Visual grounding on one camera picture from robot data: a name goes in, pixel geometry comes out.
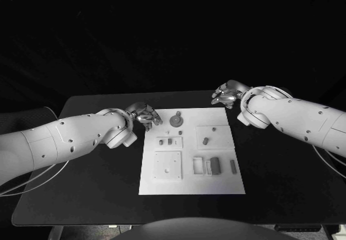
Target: white paper sheet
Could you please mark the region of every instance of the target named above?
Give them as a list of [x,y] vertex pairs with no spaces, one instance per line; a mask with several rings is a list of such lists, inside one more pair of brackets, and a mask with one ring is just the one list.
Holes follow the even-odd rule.
[[[141,174],[139,174],[139,195],[212,195],[212,194],[245,194],[240,170],[236,159],[235,144],[229,127],[225,108],[180,108],[155,110],[163,124],[155,126],[144,136]],[[183,124],[180,127],[170,125],[170,118],[180,111]],[[199,149],[197,127],[216,127],[210,132],[210,139],[226,141],[229,144],[216,149],[210,141],[210,149]],[[181,148],[168,146],[161,148],[157,140],[161,138],[181,137]],[[157,152],[180,152],[181,179],[178,181],[161,181],[154,178],[154,161]],[[216,157],[219,159],[220,174],[196,176],[193,174],[193,158],[204,161]],[[236,174],[232,173],[230,160],[235,161]]]

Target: black curtain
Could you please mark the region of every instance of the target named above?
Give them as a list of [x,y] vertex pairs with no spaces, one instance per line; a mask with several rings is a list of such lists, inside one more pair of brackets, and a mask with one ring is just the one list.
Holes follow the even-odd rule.
[[321,102],[346,74],[344,3],[222,9],[1,2],[0,111],[59,114],[76,95],[213,90],[229,79]]

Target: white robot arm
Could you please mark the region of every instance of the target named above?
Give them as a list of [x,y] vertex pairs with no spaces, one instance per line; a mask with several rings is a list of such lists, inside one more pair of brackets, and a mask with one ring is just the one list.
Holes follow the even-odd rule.
[[274,86],[248,87],[229,80],[212,94],[212,104],[230,109],[240,99],[237,120],[265,129],[269,124],[284,134],[346,157],[346,112],[292,98]]
[[163,124],[155,110],[137,102],[125,110],[108,108],[0,135],[0,185],[30,171],[86,155],[98,144],[111,149],[121,144],[128,147],[137,139],[134,119],[147,131],[151,123]]

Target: robotic hand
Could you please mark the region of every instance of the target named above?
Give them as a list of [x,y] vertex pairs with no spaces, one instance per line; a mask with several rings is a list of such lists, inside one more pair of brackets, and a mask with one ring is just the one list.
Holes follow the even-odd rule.
[[284,134],[346,157],[346,112],[292,98],[274,86],[248,87],[229,80],[212,94],[210,104],[232,109],[240,100],[237,120],[265,129],[269,124]]
[[59,119],[33,129],[0,135],[0,185],[27,172],[86,155],[105,144],[128,147],[137,140],[137,120],[145,131],[163,120],[144,102],[125,110],[106,108],[96,114]]

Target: black chair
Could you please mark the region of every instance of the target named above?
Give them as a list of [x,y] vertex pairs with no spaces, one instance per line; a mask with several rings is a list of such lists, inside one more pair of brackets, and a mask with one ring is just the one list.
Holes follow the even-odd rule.
[[[54,112],[49,107],[40,107],[36,109],[0,113],[0,135],[8,134],[17,131],[23,131],[36,128],[57,120]],[[15,187],[24,183],[30,178],[31,173],[27,173],[13,180],[10,180],[2,186],[0,186],[0,192]],[[14,190],[18,193],[24,190],[24,186]],[[14,196],[0,197],[0,232],[2,236],[8,236],[8,239],[26,239],[33,238],[36,240],[46,240],[50,234],[52,227],[15,227],[11,224],[11,215],[20,200],[20,194]]]

